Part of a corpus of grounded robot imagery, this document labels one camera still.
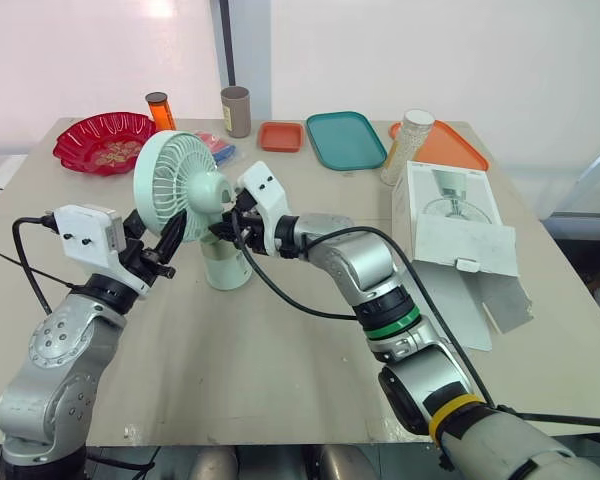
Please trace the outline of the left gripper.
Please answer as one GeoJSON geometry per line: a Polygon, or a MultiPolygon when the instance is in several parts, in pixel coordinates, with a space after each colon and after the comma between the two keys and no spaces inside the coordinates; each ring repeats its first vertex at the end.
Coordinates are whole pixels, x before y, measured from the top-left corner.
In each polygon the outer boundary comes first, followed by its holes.
{"type": "Polygon", "coordinates": [[[172,279],[176,270],[168,263],[183,241],[186,226],[187,211],[183,209],[168,220],[157,245],[149,248],[141,240],[147,227],[134,209],[123,221],[126,247],[118,254],[121,265],[148,286],[159,276],[172,279]]]}

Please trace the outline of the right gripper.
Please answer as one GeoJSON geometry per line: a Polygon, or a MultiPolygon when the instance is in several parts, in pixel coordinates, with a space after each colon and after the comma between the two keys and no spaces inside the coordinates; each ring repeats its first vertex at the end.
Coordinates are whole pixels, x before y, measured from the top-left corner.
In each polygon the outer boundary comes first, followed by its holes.
{"type": "Polygon", "coordinates": [[[209,231],[218,239],[236,242],[236,234],[231,224],[237,223],[245,245],[254,253],[265,253],[264,223],[256,211],[256,201],[246,190],[237,194],[234,206],[222,214],[224,222],[209,226],[209,231]]]}

